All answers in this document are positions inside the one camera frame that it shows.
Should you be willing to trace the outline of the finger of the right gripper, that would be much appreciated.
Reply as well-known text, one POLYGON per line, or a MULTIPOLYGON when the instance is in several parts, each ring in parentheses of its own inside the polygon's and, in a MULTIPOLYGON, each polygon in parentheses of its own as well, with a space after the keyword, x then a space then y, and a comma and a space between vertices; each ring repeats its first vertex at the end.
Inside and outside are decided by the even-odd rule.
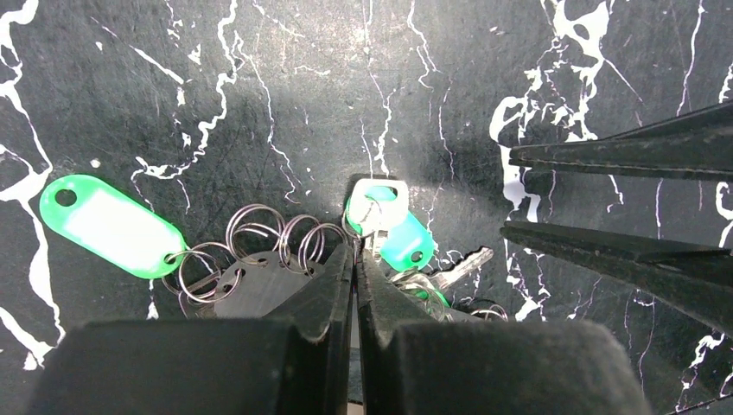
POLYGON ((513 166, 679 180, 732 179, 732 102, 598 140, 522 145, 513 166))
POLYGON ((507 221, 503 238, 645 291, 732 335, 732 251, 547 223, 507 221))

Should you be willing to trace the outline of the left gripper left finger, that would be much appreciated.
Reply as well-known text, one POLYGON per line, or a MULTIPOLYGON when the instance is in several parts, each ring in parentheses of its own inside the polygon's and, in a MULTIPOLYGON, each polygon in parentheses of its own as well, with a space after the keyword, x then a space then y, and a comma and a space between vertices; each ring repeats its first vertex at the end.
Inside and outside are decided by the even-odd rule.
POLYGON ((354 250, 260 318, 117 321, 71 331, 29 414, 344 414, 354 250))

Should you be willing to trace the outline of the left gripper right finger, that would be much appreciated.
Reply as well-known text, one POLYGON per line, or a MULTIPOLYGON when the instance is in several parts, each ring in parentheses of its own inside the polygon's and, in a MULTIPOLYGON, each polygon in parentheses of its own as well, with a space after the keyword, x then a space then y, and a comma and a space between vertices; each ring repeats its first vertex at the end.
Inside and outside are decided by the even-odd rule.
POLYGON ((368 414, 648 414, 623 346, 586 321, 439 322, 369 252, 354 270, 368 414))

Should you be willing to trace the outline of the green key tag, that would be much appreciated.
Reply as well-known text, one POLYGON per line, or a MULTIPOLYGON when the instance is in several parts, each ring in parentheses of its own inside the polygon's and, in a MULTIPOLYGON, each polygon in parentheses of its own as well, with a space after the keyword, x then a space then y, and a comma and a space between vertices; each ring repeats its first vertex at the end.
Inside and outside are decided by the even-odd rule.
POLYGON ((169 275, 187 249, 171 223, 94 176, 49 183, 39 211, 51 230, 137 278, 169 275))
POLYGON ((429 288, 417 288, 413 295, 425 304, 434 304, 436 307, 450 308, 451 305, 442 292, 429 288))
POLYGON ((423 272, 436 243, 430 231, 409 210, 409 188, 400 180, 361 178, 347 199, 346 223, 364 240, 365 249, 396 274, 395 284, 443 291, 482 268, 494 251, 481 246, 446 271, 423 272))

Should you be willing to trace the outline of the large silver carabiner keyring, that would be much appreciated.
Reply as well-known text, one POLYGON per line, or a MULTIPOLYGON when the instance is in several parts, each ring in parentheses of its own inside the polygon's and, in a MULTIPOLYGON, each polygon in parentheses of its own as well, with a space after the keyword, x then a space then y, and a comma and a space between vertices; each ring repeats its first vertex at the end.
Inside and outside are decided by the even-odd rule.
POLYGON ((257 318, 265 316, 301 290, 322 271, 309 262, 310 274, 289 270, 276 252, 258 252, 254 265, 237 262, 192 284, 189 290, 205 302, 177 295, 182 314, 193 318, 257 318))

